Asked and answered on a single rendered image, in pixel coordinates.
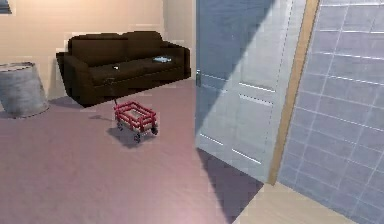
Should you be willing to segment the white panelled room door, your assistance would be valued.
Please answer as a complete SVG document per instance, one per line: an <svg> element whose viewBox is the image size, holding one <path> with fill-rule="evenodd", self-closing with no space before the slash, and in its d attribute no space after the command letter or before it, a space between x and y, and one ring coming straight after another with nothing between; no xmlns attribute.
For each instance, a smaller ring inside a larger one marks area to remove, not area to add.
<svg viewBox="0 0 384 224"><path fill-rule="evenodd" d="M196 0L195 145L266 182L306 0Z"/></svg>

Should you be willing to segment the grey metal bin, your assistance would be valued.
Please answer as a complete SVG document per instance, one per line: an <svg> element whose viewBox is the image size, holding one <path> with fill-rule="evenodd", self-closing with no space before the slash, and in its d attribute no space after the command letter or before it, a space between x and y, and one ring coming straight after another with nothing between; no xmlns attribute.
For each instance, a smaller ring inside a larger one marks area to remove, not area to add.
<svg viewBox="0 0 384 224"><path fill-rule="evenodd" d="M36 65L32 62L0 64L0 104L13 118L26 118L49 109Z"/></svg>

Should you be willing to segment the dark brown sofa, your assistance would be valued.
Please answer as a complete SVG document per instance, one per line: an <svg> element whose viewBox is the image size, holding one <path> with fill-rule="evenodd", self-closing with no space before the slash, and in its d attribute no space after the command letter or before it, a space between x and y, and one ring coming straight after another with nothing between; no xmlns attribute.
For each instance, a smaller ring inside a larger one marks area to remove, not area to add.
<svg viewBox="0 0 384 224"><path fill-rule="evenodd" d="M157 56L172 62L154 62ZM83 107L191 76L190 50L164 40L157 31L74 36L56 60L67 95Z"/></svg>

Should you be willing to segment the red toy wagon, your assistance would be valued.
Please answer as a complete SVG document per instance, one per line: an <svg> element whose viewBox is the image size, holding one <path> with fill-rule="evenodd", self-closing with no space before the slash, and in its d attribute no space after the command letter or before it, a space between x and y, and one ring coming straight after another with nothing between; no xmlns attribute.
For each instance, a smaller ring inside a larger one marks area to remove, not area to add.
<svg viewBox="0 0 384 224"><path fill-rule="evenodd" d="M133 139L136 143L141 142L141 136L150 131L153 135L159 132L156 113L135 101L119 104L114 100L114 116L117 128L122 131L128 128L135 133Z"/></svg>

